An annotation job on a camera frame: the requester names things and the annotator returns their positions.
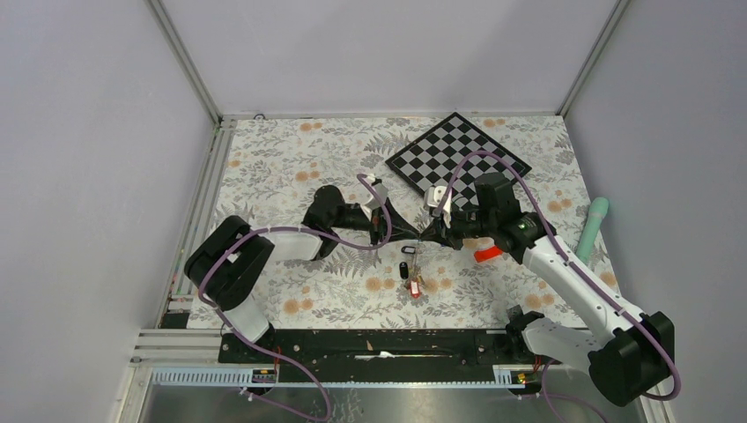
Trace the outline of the black key fob with key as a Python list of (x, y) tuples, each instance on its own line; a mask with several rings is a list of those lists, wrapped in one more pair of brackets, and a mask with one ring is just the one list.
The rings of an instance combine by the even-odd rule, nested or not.
[(398, 269), (400, 278), (402, 280), (407, 280), (410, 276), (409, 265), (406, 262), (400, 262)]

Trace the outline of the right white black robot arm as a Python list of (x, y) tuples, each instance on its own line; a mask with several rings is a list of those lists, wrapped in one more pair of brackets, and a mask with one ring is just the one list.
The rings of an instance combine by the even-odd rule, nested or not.
[(428, 189), (425, 208), (433, 221), (422, 240), (460, 249), (466, 239), (492, 238), (499, 250), (547, 282), (589, 330), (584, 335), (537, 312), (516, 317), (507, 326), (510, 359), (526, 363), (542, 355), (559, 360), (589, 375), (617, 406), (640, 396), (669, 401), (680, 393), (675, 330), (664, 313), (648, 315), (608, 288), (541, 213), (521, 209), (503, 174), (480, 176), (477, 198), (475, 210), (455, 210), (450, 188)]

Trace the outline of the large grey metal keyring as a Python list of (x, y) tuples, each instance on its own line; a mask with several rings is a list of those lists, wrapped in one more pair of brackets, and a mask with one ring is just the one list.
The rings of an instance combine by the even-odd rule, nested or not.
[(409, 264), (410, 276), (408, 279), (408, 283), (410, 283), (412, 280), (418, 279), (418, 276), (419, 276), (418, 259), (419, 259), (420, 253), (422, 252), (423, 243), (421, 241), (417, 241), (411, 246), (415, 246), (417, 248), (417, 253), (415, 255), (410, 255), (410, 264)]

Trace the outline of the red key tag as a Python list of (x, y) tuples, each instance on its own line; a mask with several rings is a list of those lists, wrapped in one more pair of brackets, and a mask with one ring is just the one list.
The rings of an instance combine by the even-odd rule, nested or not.
[(414, 299), (417, 299), (421, 295), (419, 283), (417, 282), (417, 280), (412, 280), (410, 282), (409, 290), (410, 290), (410, 295)]

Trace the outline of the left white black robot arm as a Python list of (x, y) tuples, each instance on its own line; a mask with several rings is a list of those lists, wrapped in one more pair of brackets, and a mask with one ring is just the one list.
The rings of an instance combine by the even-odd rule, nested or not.
[(336, 186), (319, 188), (299, 226), (254, 230), (243, 218), (230, 216), (188, 258), (185, 276), (226, 326), (242, 335), (239, 348), (249, 360), (264, 361), (273, 350), (266, 333), (270, 321), (251, 297), (266, 264), (322, 260), (340, 244), (338, 228), (367, 233), (368, 249), (418, 238), (418, 230), (388, 200), (381, 181), (369, 186), (373, 194), (364, 204), (346, 202)]

